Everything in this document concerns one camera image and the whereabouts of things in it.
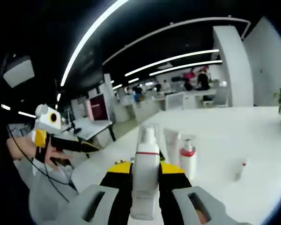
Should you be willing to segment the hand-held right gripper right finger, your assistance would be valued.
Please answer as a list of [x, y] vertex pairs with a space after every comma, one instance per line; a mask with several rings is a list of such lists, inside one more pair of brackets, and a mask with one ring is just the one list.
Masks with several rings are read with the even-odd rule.
[[159, 206], [165, 225], [224, 225], [222, 202], [200, 187], [191, 186], [183, 170], [162, 162], [159, 166]]

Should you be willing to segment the person's left hand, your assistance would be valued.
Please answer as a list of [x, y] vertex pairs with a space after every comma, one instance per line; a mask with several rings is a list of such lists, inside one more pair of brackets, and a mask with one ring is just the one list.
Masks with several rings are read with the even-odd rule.
[[[30, 158], [34, 158], [37, 152], [37, 147], [34, 143], [32, 146], [29, 146], [27, 151], [27, 156]], [[46, 149], [46, 154], [44, 157], [44, 163], [51, 167], [53, 170], [58, 171], [59, 167], [52, 162], [53, 159], [69, 159], [70, 157], [66, 155], [64, 152], [57, 151], [55, 147], [52, 147], [51, 143], [48, 144]]]

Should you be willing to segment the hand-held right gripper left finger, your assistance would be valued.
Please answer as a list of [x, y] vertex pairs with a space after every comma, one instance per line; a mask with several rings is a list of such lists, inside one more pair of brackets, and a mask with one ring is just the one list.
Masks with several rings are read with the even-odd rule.
[[69, 225], [126, 225], [132, 206], [132, 163], [111, 167], [99, 185], [91, 185], [67, 205]]

